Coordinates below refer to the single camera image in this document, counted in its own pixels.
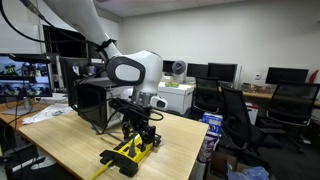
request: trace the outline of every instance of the ceiling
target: ceiling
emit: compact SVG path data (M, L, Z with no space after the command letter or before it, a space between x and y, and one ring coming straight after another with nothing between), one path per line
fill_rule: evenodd
M96 7L120 17L197 8L244 0L94 0Z

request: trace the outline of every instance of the chair backrest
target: chair backrest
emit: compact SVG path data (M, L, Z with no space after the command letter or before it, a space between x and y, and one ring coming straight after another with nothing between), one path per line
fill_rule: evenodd
M251 122L241 90L221 84L225 116L223 132L240 149L245 149L251 142Z
M196 77L196 93L194 105L206 111L212 110L212 106L220 102L219 82L217 78Z
M280 81L267 116L282 123L308 125L319 87L319 84Z

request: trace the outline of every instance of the paper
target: paper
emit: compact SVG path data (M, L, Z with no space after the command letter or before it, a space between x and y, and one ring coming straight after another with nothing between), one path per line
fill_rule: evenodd
M28 117L22 120L22 124L31 124L31 123L36 123L40 122L43 120L47 120L49 118L59 116L68 112L73 111L71 107L68 106L68 104L52 104L42 110L41 112L37 113L36 115L32 117Z

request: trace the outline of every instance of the monitor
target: monitor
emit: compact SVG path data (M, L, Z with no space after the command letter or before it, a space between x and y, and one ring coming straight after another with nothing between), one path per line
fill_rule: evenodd
M50 76L47 64L16 62L9 58L9 54L0 54L0 96L1 97L52 97ZM22 115L38 109L30 109L29 100L19 106L3 112L4 114Z
M82 79L88 73L88 58L70 58L70 57L60 57L60 64L61 64L61 73L63 78L64 87L67 88L68 94L68 103L69 106L74 104L76 101L76 91L73 93L73 97L70 95L72 94L72 88L74 86L74 82L76 80Z
M308 69L269 67L266 84L276 85L280 80L305 82L308 72Z
M189 77L207 77L208 65L188 63L187 76Z
M216 77L220 82L233 83L237 66L237 64L208 63L208 77Z
M162 68L162 72L165 73L173 73L172 71L172 65L175 61L167 61L167 60L163 60L163 68Z

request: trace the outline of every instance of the yellow object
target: yellow object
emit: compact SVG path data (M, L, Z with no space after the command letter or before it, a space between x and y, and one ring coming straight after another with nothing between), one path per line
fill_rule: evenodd
M142 139L140 137L140 135L136 135L134 136L134 150L135 150L135 155L133 157L131 157L129 155L129 151L130 151L130 146L132 144L132 139L128 140L128 142L126 144L124 144L119 150L110 150L113 151L115 153L121 154L122 156L125 156L126 158L134 161L135 163L139 163L143 157L150 151L150 149L153 146L153 143L150 143L146 146L145 150L143 152L140 151L140 148L138 147L138 145L142 144ZM106 171L108 169L108 167L110 166L110 164L113 162L113 160L110 160L107 164L105 164L104 166L102 166L98 172L96 172L90 179L94 180L97 177L99 177L104 171Z
M111 164L112 162L113 162L113 161L111 160L111 161L109 161L107 164L105 164L104 166L102 166L102 168L99 169L99 171L96 172L96 173L90 178L90 180L97 179L97 177L99 177L100 174L102 174L105 170L108 169L108 167L110 166L110 164Z
M165 86L166 87L175 87L175 88L177 88L177 87L179 87L179 83L176 83L176 82L166 82L165 83Z

